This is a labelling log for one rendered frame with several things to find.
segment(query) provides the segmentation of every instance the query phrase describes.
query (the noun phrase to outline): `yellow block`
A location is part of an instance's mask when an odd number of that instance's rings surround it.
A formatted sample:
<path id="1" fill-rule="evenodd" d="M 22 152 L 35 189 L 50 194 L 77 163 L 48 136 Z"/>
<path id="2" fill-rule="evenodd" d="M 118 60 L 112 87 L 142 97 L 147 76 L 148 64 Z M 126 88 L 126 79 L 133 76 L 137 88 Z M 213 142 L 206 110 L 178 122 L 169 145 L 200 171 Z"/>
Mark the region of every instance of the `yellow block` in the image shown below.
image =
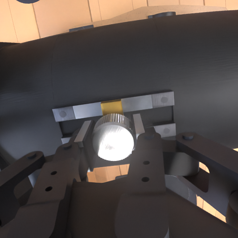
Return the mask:
<path id="1" fill-rule="evenodd" d="M 123 115 L 121 99 L 101 102 L 101 108 L 103 116 L 111 113 L 118 113 Z"/>

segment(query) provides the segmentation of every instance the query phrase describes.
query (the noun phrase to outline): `gold square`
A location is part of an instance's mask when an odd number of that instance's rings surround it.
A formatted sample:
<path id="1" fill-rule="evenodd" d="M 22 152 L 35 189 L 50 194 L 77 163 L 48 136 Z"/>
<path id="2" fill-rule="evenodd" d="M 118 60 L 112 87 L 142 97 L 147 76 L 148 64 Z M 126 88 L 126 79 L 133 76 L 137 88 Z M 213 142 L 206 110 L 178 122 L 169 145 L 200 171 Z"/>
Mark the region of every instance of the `gold square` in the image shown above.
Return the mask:
<path id="1" fill-rule="evenodd" d="M 107 114 L 111 114 L 111 113 L 118 113 L 123 115 L 121 99 L 101 102 L 101 108 L 102 108 L 103 116 Z"/>

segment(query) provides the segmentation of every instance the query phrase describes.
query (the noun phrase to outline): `screw hole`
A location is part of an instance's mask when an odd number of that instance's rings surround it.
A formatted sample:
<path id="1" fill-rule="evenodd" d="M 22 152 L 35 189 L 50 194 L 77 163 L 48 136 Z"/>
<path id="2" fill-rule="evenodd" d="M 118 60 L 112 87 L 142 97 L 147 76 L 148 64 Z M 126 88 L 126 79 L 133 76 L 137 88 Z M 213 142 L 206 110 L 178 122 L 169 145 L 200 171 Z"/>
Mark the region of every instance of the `screw hole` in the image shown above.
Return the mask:
<path id="1" fill-rule="evenodd" d="M 47 187 L 45 190 L 48 192 L 52 189 L 52 187 Z"/>
<path id="2" fill-rule="evenodd" d="M 142 182 L 148 182 L 150 179 L 148 177 L 144 177 L 141 179 Z"/>

